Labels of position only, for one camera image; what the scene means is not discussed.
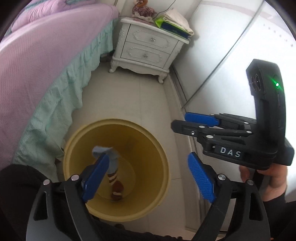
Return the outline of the person's right hand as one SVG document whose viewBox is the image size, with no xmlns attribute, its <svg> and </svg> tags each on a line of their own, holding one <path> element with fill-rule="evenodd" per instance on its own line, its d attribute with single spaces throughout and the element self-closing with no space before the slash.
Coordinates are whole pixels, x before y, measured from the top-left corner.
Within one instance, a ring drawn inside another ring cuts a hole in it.
<svg viewBox="0 0 296 241">
<path fill-rule="evenodd" d="M 287 189 L 287 166 L 273 163 L 267 170 L 257 170 L 259 174 L 269 177 L 269 183 L 261 198 L 263 202 L 271 201 Z"/>
</svg>

